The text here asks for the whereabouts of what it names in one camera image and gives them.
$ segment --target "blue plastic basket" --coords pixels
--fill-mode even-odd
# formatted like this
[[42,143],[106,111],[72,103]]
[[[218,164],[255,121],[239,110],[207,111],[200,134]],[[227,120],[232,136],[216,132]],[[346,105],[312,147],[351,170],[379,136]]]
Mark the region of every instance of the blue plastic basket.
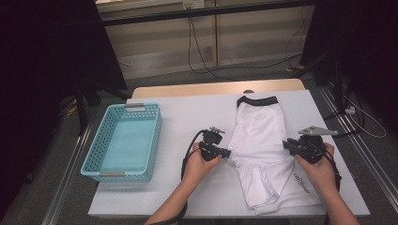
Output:
[[160,132],[158,103],[108,107],[81,174],[97,181],[150,181]]

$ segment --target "floor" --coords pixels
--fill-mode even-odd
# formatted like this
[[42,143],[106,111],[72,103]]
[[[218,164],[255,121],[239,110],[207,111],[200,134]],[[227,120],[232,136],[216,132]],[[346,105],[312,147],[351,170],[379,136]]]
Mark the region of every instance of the floor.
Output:
[[[275,62],[256,62],[244,64],[245,67],[261,68],[225,68],[217,71],[217,75],[227,77],[237,81],[267,80],[287,78],[291,73],[285,72],[286,64],[275,67],[266,67]],[[323,90],[328,89],[325,86],[318,87],[314,84],[314,75],[308,74],[303,78],[306,89],[310,90],[314,101],[321,112],[326,117],[332,113],[330,105],[325,99]],[[192,71],[165,74],[157,77],[128,80],[128,93],[131,93],[139,86],[170,85],[182,83],[214,83],[227,82],[227,80],[212,76],[211,74],[197,74]],[[87,118],[92,121],[92,126],[100,122],[101,115],[98,112],[104,111],[108,104],[114,102],[114,98],[106,93],[99,93],[102,102],[98,107],[86,106]],[[375,116],[372,108],[362,99],[363,109],[370,115]],[[328,128],[338,129],[342,132],[341,121],[338,117],[333,117],[326,121]],[[378,124],[371,119],[366,118],[366,128],[372,133],[380,134]],[[88,208],[96,190],[96,182],[75,175],[69,180],[69,187],[64,189],[67,192],[65,199],[60,202],[59,210],[55,212],[55,217],[50,217],[47,213],[51,205],[54,205],[54,196],[59,192],[60,184],[63,184],[63,177],[66,168],[70,165],[70,159],[76,154],[77,142],[92,141],[93,135],[88,135],[86,140],[78,136],[79,120],[77,113],[70,116],[62,115],[59,119],[59,125],[52,141],[43,154],[41,161],[33,171],[33,182],[24,185],[14,203],[8,209],[8,213],[1,222],[1,225],[8,224],[142,224],[145,219],[100,219],[87,215]],[[383,169],[382,172],[390,179],[390,183],[398,182],[398,133],[396,130],[387,128],[387,137],[378,139],[365,132],[360,132],[352,137],[361,139],[366,143],[366,148],[370,154]],[[357,143],[352,138],[343,137],[335,139],[336,144],[341,149],[341,154],[347,164],[348,169],[355,177],[355,182],[365,200],[371,215],[359,217],[361,224],[398,224],[398,211],[391,205],[391,201],[397,198],[397,191],[391,193],[388,197],[385,193],[388,190],[380,186],[375,179],[375,175],[380,170],[373,170],[364,158],[369,154],[363,154],[358,150]],[[76,158],[76,168],[72,174],[79,174],[80,167],[84,160],[84,151]],[[290,218],[287,220],[245,220],[245,219],[227,219],[227,220],[184,220],[182,224],[322,224],[322,217],[311,218]]]

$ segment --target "wall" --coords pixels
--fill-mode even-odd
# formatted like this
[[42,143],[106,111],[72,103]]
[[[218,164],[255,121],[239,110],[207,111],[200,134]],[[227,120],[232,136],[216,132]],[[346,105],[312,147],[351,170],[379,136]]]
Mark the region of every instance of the wall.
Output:
[[[181,0],[100,1],[97,2],[97,6],[102,18],[182,9]],[[205,6],[223,7],[259,2],[262,1],[206,0]],[[210,68],[281,59],[286,55],[300,53],[313,9],[314,7],[294,7],[206,16],[192,20],[200,52]],[[106,30],[116,56],[123,63],[120,66],[126,80],[190,70],[189,19],[110,26],[106,27]],[[191,33],[191,66],[204,67],[196,49],[193,33]]]

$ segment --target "metal bracket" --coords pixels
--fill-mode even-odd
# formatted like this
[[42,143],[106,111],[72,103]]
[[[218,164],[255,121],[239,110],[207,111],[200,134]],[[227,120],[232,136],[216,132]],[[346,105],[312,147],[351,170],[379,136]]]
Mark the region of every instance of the metal bracket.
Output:
[[214,127],[214,126],[211,126],[210,130],[213,131],[213,132],[216,132],[216,133],[225,133],[225,131],[222,131],[222,130]]
[[309,136],[316,135],[337,135],[339,132],[337,130],[329,130],[321,127],[310,126],[305,129],[302,129],[298,132],[299,134],[306,134]]

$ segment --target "white cable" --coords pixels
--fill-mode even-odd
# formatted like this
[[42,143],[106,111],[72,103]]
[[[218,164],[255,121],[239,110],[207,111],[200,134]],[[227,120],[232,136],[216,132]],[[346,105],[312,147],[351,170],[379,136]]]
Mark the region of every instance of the white cable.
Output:
[[352,118],[352,114],[349,114],[349,116],[350,116],[350,118],[352,119],[352,121],[354,121],[354,123],[355,123],[358,127],[360,127],[365,133],[367,133],[367,134],[369,134],[369,135],[371,135],[372,137],[375,137],[375,138],[384,138],[384,137],[387,136],[387,131],[384,129],[384,127],[383,127],[380,123],[377,122],[377,120],[375,120],[370,114],[368,114],[367,112],[365,112],[364,110],[362,110],[360,107],[358,107],[358,106],[357,106],[350,98],[348,98],[346,95],[344,95],[344,97],[345,97],[353,106],[355,106],[355,108],[357,108],[359,111],[363,112],[364,114],[366,114],[367,116],[369,116],[371,119],[373,119],[373,120],[383,129],[384,134],[383,134],[382,136],[377,136],[377,135],[374,135],[374,134],[370,133],[370,132],[367,131],[364,127],[361,127],[361,126],[357,123],[357,121],[356,121],[354,118]]

